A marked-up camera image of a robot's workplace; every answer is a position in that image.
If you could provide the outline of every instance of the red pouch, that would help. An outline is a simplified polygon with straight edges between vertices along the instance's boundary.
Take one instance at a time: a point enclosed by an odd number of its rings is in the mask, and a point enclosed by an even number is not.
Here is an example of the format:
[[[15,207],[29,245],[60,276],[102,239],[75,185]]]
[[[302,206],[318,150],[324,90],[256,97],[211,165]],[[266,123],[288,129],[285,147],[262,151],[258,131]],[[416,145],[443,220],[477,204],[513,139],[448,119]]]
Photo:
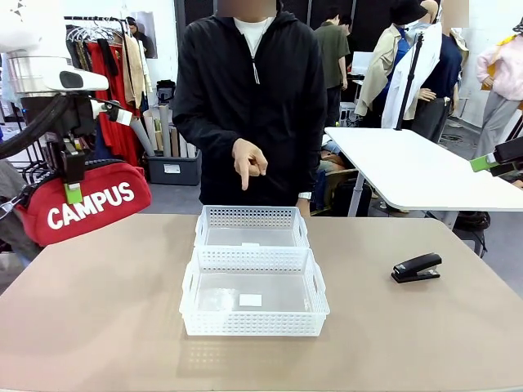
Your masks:
[[[89,233],[133,215],[151,203],[143,169],[121,161],[86,163],[83,201],[66,202],[61,178],[43,179],[24,205],[18,205],[27,235],[45,247]]]

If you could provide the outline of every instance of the white t-shirt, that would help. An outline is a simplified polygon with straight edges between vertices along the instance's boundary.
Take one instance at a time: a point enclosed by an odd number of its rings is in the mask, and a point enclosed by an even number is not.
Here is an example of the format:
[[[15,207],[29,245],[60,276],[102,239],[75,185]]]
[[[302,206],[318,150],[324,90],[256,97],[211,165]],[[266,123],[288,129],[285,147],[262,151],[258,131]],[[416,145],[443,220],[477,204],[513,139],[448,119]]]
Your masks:
[[[242,20],[238,20],[235,18],[235,24],[236,28],[245,36],[248,43],[248,48],[251,51],[251,56],[254,57],[256,55],[256,51],[258,50],[258,47],[260,46],[260,42],[262,41],[262,36],[265,34],[267,29],[269,28],[270,24],[273,22],[275,18],[267,18],[261,22],[257,23],[248,23],[243,22]]]

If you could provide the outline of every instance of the wristwatch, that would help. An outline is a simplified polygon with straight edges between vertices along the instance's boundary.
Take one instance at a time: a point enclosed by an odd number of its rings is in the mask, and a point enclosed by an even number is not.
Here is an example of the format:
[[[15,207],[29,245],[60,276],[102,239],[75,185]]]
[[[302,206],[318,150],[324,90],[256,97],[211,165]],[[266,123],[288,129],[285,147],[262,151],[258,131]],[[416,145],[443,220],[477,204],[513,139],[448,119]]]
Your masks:
[[[312,199],[312,192],[301,192],[297,198],[304,198],[305,200],[311,200]]]

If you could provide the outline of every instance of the black stapler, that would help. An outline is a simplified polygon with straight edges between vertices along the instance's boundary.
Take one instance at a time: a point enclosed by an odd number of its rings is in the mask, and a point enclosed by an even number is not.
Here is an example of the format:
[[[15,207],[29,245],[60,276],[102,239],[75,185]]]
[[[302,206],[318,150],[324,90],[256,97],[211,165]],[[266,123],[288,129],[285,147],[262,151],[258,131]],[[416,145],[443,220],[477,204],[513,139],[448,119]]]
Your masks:
[[[430,253],[396,265],[391,276],[398,283],[436,279],[440,277],[436,271],[439,264],[441,264],[441,257],[435,253]]]

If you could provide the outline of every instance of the white plastic basket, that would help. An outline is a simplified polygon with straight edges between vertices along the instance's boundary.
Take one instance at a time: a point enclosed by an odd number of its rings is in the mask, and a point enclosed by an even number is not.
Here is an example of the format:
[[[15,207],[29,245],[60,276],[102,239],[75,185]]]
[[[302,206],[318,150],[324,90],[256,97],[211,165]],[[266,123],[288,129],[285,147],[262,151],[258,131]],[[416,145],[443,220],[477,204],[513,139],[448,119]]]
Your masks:
[[[190,336],[318,336],[330,313],[305,248],[195,248],[182,288]]]
[[[310,247],[296,207],[203,206],[194,245]]]

